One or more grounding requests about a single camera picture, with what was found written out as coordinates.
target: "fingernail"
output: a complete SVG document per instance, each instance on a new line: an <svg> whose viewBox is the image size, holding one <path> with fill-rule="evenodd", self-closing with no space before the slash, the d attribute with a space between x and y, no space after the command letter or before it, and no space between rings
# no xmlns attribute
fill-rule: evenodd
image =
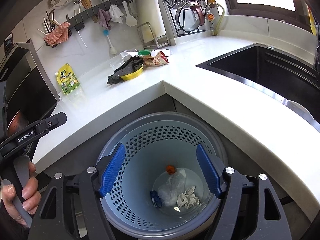
<svg viewBox="0 0 320 240"><path fill-rule="evenodd" d="M25 211L28 211L28 210L30 209L30 205L29 205L28 203L26 203L26 202L24 202L24 203L22 204L22 206L23 206L23 209L24 209Z"/></svg>
<svg viewBox="0 0 320 240"><path fill-rule="evenodd" d="M8 186L8 193L9 193L9 194L13 194L13 193L14 193L13 184L10 184L10 185Z"/></svg>
<svg viewBox="0 0 320 240"><path fill-rule="evenodd" d="M22 193L21 193L21 196L24 198L24 199L27 199L27 192L23 189L22 190Z"/></svg>

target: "blue object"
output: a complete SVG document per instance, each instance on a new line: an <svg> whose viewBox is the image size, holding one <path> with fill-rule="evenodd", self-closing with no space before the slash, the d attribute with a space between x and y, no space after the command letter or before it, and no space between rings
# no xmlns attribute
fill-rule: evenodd
<svg viewBox="0 0 320 240"><path fill-rule="evenodd" d="M123 144L116 147L114 150L114 155L106 167L103 175L101 176L101 183L99 193L102 197L105 197L111 192L113 184L116 181L118 173L120 171L121 165L125 158L125 148Z"/></svg>
<svg viewBox="0 0 320 240"><path fill-rule="evenodd" d="M155 190L150 191L150 197L155 207L162 207L162 201Z"/></svg>
<svg viewBox="0 0 320 240"><path fill-rule="evenodd" d="M210 192L215 194L216 198L220 198L223 193L220 186L220 176L201 144L197 146L196 156Z"/></svg>

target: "blue gripper pad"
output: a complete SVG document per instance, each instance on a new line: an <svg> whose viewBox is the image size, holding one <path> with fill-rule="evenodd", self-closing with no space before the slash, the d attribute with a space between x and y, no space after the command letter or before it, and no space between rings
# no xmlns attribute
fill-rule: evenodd
<svg viewBox="0 0 320 240"><path fill-rule="evenodd" d="M121 144L118 149L116 148L115 151L116 152L114 153L111 161L101 176L99 193L102 197L105 197L111 192L113 184L116 181L119 170L125 158L125 148L123 144Z"/></svg>
<svg viewBox="0 0 320 240"><path fill-rule="evenodd" d="M196 156L210 192L220 198L222 190L219 174L201 144L197 146Z"/></svg>

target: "window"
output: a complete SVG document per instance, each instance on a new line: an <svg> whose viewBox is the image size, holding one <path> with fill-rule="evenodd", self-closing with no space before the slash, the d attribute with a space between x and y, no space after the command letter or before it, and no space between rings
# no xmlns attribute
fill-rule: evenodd
<svg viewBox="0 0 320 240"><path fill-rule="evenodd" d="M229 14L284 21L311 32L308 7L303 0L226 0Z"/></svg>

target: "orange object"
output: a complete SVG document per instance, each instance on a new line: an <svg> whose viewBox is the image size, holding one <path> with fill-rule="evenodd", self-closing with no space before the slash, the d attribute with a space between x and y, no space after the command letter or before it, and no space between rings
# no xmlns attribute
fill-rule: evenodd
<svg viewBox="0 0 320 240"><path fill-rule="evenodd" d="M165 170L167 171L167 173L168 173L169 175L175 174L175 172L176 172L175 167L173 167L172 165L168 165L168 166L165 168Z"/></svg>

